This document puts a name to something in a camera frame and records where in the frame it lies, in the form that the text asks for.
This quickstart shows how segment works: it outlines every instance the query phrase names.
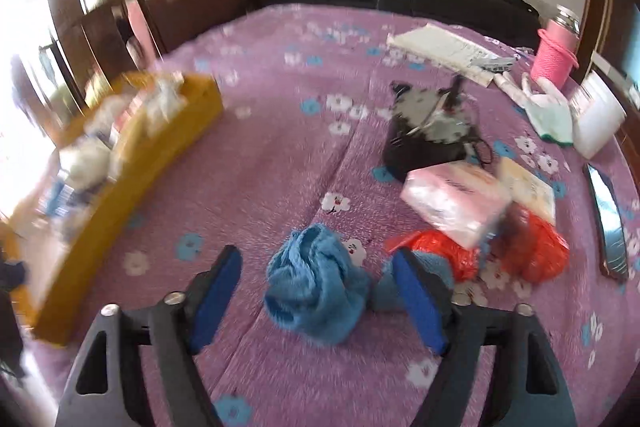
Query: blue gripper pad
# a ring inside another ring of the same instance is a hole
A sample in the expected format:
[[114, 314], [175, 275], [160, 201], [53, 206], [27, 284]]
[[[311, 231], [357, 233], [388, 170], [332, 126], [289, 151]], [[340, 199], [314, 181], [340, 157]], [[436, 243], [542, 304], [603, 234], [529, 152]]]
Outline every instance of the blue gripper pad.
[[220, 267], [217, 277], [196, 311], [189, 341], [192, 353], [199, 353], [203, 347], [213, 342], [231, 295], [240, 280], [241, 271], [242, 256], [238, 249], [234, 248]]
[[442, 331], [442, 316], [434, 304], [433, 297], [422, 288], [413, 268], [401, 252], [396, 252], [392, 263], [398, 293], [420, 334], [422, 343], [431, 347], [438, 355], [442, 355], [448, 342]]

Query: phone screen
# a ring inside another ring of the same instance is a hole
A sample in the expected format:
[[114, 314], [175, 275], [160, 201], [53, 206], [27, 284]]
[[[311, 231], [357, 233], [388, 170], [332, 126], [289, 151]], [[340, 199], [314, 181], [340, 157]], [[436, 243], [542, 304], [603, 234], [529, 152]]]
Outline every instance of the phone screen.
[[586, 166], [586, 171], [591, 181], [596, 209], [600, 218], [602, 267], [610, 277], [626, 280], [628, 267], [626, 264], [625, 234], [618, 206], [613, 196], [611, 181], [591, 165]]

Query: pink tissue pack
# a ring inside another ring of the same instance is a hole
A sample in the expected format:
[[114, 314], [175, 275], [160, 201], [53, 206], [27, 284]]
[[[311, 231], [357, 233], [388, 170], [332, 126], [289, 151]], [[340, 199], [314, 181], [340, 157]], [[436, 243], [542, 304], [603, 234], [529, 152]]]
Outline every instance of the pink tissue pack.
[[495, 232], [511, 203], [507, 188], [465, 161], [409, 172], [400, 197], [432, 227], [467, 250]]

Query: smartphone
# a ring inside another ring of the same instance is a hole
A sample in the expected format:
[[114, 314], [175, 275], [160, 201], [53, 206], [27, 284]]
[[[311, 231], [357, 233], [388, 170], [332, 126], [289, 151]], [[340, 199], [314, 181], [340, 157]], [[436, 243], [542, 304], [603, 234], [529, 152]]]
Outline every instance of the smartphone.
[[626, 281], [629, 269], [626, 261], [625, 233], [613, 193], [611, 180], [592, 165], [584, 166], [596, 207], [596, 225], [600, 236], [600, 271], [603, 275]]

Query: brown sofa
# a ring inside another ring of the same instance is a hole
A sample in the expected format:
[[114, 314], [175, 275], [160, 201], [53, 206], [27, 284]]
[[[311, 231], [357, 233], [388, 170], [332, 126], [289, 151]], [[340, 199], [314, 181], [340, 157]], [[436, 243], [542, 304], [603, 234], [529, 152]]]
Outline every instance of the brown sofa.
[[255, 0], [145, 0], [144, 4], [146, 22], [162, 55], [244, 15]]

